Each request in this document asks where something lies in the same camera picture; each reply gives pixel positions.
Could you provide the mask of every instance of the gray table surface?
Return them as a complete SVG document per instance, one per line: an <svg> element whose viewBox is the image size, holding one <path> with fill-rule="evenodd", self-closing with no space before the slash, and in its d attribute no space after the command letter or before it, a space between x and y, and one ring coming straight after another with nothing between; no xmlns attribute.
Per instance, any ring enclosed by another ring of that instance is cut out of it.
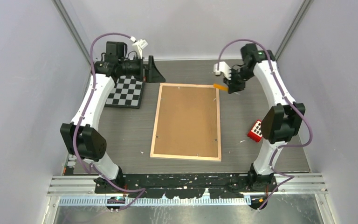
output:
<svg viewBox="0 0 358 224"><path fill-rule="evenodd" d="M222 77L212 73L215 60L157 61L167 83L223 84ZM233 65L238 60L227 61ZM198 173L247 172L259 153L247 133L257 119L268 112L266 96L257 78L246 83L244 91L228 94L220 91L221 162L185 161L150 158L151 137L157 107L159 83L146 84L140 109L104 108L99 132L107 140L107 153L124 173ZM291 144L299 143L294 137ZM276 168L283 172L308 172L302 148L285 148ZM83 173L81 166L75 173Z"/></svg>

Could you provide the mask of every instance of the red object with holes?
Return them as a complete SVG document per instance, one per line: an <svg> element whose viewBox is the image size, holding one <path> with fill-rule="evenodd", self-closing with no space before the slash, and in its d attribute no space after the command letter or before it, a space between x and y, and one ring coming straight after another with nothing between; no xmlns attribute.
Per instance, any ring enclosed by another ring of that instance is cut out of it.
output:
<svg viewBox="0 0 358 224"><path fill-rule="evenodd" d="M259 142L263 138L261 120L256 121L255 125L253 125L253 127L250 129L248 137L250 137L255 142Z"/></svg>

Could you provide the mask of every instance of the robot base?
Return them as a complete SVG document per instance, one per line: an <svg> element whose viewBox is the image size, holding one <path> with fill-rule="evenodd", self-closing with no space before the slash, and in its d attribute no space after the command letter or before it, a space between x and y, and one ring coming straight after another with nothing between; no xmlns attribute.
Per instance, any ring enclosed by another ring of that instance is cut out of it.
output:
<svg viewBox="0 0 358 224"><path fill-rule="evenodd" d="M255 168L250 165L250 170L247 175L247 183L248 187L252 190L261 191L260 187L265 189L265 192L271 192L276 187L276 180L274 177L274 173L269 175L259 175L256 173ZM252 204L250 207L252 209L258 209L263 204L264 200L266 200L267 196L252 196L251 201Z"/></svg>
<svg viewBox="0 0 358 224"><path fill-rule="evenodd" d="M213 175L211 173L126 174L125 178L123 178L123 173L120 169L119 175L114 181L117 185L121 184L122 188L125 186L125 189L128 190L146 188L142 198L162 198L163 196L169 199L173 199L176 196L180 199L200 198L206 189L208 189L211 199L243 198L243 192L259 193L251 196L251 204L249 205L251 208L257 209L266 199L266 192L271 192L276 187L276 180L274 175L268 175L268 178L261 175L253 175L252 177L256 177L256 180L248 178L246 173L213 173ZM106 181L100 180L100 178L96 180L96 183L99 183L99 186L96 185L95 187L95 193L97 194L120 192ZM137 195L137 193L127 194L129 198L135 198ZM116 199L112 198L110 200L109 209L117 208Z"/></svg>
<svg viewBox="0 0 358 224"><path fill-rule="evenodd" d="M124 188L125 185L125 179L123 177L123 171L121 167L118 167L118 174L116 179L111 180L116 186L120 188ZM95 185L95 193L96 194L111 194L111 193L117 193L120 192L120 190L112 187L106 180L104 180L101 177L98 177L94 180L96 183Z"/></svg>

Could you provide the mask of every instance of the checkerboard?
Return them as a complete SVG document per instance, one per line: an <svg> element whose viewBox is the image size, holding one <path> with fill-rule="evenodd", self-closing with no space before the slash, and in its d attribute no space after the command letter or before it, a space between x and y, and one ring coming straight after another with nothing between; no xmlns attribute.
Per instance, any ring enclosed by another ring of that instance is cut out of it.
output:
<svg viewBox="0 0 358 224"><path fill-rule="evenodd" d="M144 82L136 80L134 76L121 76L110 92L105 106L139 109L144 85Z"/></svg>

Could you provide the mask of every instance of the gray work surface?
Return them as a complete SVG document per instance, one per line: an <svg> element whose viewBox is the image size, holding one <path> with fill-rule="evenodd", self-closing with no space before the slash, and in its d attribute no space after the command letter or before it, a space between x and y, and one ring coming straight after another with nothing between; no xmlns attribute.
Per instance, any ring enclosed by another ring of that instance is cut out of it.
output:
<svg viewBox="0 0 358 224"><path fill-rule="evenodd" d="M223 84L213 73L215 60L157 61L167 83ZM239 60L227 61L231 66ZM259 154L261 142L247 137L250 128L268 112L267 98L256 77L239 94L220 91L221 162L150 158L151 138L159 83L146 83L140 109L104 108L99 133L107 141L109 157L124 173L247 172ZM290 144L298 144L294 137ZM276 168L283 172L308 172L302 148L284 148ZM84 173L75 166L75 173Z"/></svg>
<svg viewBox="0 0 358 224"><path fill-rule="evenodd" d="M247 205L129 207L118 213L110 213L106 207L59 206L55 224L83 223L88 220L87 223L94 224L323 223L314 195L273 195L260 212Z"/></svg>

